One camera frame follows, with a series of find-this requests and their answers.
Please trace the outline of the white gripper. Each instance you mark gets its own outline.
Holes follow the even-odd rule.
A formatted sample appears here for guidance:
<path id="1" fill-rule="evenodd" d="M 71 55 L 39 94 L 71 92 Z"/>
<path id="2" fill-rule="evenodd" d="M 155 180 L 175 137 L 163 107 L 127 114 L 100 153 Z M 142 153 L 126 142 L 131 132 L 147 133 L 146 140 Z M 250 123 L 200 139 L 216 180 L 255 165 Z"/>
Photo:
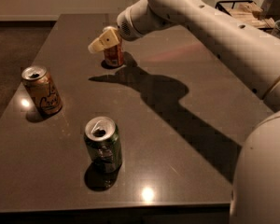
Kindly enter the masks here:
<path id="1" fill-rule="evenodd" d="M 127 7 L 117 16 L 119 32 L 114 27 L 106 27 L 103 32 L 88 45 L 88 51 L 90 53 L 98 53 L 105 49 L 115 47 L 120 43 L 120 35 L 127 41 L 134 41 L 143 37 L 144 35 L 141 32 L 142 16 L 143 14 L 137 6 Z"/>

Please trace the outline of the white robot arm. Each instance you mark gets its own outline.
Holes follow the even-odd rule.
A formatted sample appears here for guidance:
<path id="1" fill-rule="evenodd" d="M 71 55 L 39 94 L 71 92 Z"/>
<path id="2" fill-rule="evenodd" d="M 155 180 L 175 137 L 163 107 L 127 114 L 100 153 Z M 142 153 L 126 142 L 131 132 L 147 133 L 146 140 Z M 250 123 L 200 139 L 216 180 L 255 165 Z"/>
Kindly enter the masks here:
<path id="1" fill-rule="evenodd" d="M 230 224 L 280 224 L 280 39 L 202 0 L 140 0 L 102 33 L 92 53 L 181 25 L 211 50 L 273 115 L 248 136 L 235 168 Z"/>

